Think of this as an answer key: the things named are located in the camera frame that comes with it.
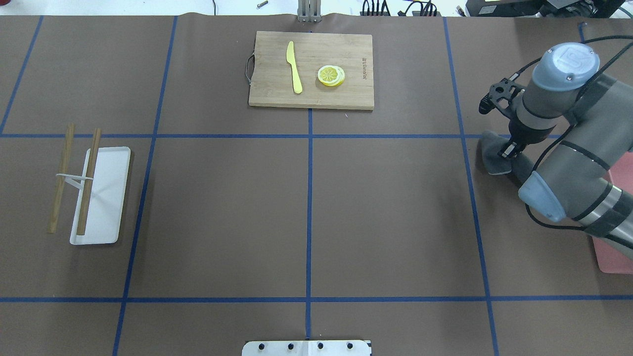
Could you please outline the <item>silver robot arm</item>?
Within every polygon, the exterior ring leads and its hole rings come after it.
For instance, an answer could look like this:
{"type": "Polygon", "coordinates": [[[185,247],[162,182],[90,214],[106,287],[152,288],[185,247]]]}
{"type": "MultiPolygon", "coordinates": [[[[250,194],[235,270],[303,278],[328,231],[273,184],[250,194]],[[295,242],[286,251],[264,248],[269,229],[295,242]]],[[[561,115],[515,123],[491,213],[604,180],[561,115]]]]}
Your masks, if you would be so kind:
{"type": "Polygon", "coordinates": [[[522,181],[520,199],[546,227],[571,219],[631,257],[632,195],[604,176],[632,151],[632,87],[605,69],[592,47],[562,43],[542,55],[528,86],[518,74],[493,84],[479,111],[504,115],[510,138],[484,133],[482,157],[489,174],[522,181]]]}

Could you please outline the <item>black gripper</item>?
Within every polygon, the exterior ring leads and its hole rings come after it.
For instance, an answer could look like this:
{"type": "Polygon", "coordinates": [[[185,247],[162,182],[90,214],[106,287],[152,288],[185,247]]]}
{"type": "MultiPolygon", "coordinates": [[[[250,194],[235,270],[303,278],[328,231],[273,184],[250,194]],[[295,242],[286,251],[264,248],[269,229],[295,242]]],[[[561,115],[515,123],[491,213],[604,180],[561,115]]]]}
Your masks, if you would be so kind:
{"type": "Polygon", "coordinates": [[[509,122],[510,140],[505,142],[498,155],[503,159],[513,159],[518,156],[527,145],[540,143],[544,140],[544,130],[530,128],[522,122],[509,122]]]}

